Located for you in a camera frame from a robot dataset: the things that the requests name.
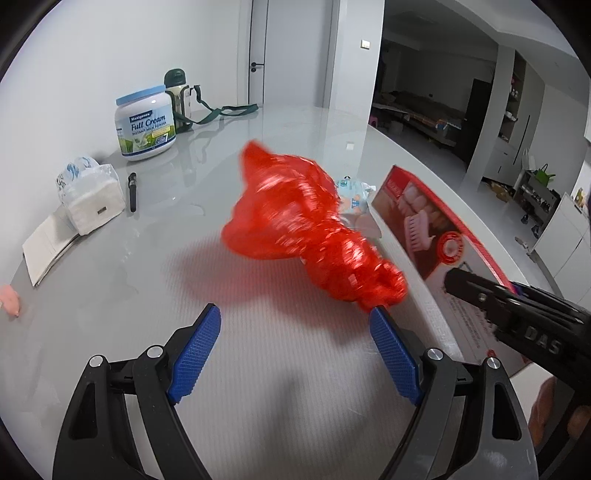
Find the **glossy table surface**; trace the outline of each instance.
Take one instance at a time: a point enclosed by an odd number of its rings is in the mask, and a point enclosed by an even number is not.
[[[313,158],[335,179],[380,186],[393,164],[417,175],[487,247],[509,279],[525,278],[455,192],[364,122],[319,108],[265,106],[178,136],[167,152],[127,163],[138,210],[78,243],[36,289],[21,263],[12,285],[19,319],[0,312],[0,416],[43,478],[85,363],[138,356],[193,323],[208,302],[222,331],[193,394],[177,406],[213,479],[377,479],[413,413],[396,393],[354,305],[328,298],[298,259],[255,261],[219,233],[240,197],[238,156],[251,138]],[[378,245],[406,273],[411,294],[392,308],[430,346],[461,354],[433,298],[379,218]],[[161,478],[137,401],[129,416],[146,472]]]

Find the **toothbrush image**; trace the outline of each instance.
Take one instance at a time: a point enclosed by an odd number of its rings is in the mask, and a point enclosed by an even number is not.
[[[435,236],[429,236],[429,215],[425,210],[404,219],[404,236],[408,256],[416,265],[414,253],[429,250],[435,238]]]

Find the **green bag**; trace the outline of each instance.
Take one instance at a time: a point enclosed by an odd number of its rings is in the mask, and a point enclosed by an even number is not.
[[[546,170],[548,170],[548,164],[535,171],[535,179],[539,181],[544,187],[547,187],[550,180],[552,180],[552,177],[556,176],[553,173],[547,174]]]

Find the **red box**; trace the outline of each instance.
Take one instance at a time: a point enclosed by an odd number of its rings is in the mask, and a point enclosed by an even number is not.
[[[451,208],[421,180],[393,167],[372,206],[405,249],[456,337],[465,361],[497,356],[509,375],[525,365],[523,357],[496,340],[484,312],[448,294],[446,273],[454,267],[513,288],[485,247]]]

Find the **person's hand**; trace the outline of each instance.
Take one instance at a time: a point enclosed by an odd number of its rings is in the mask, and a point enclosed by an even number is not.
[[[530,415],[530,433],[534,441],[534,446],[538,446],[544,437],[544,429],[546,423],[550,418],[552,412],[552,405],[554,403],[554,387],[556,386],[556,378],[552,377],[546,380],[541,388],[538,398],[533,407],[531,407]],[[583,434],[589,419],[591,419],[591,407],[578,407],[569,421],[569,435],[576,440]]]

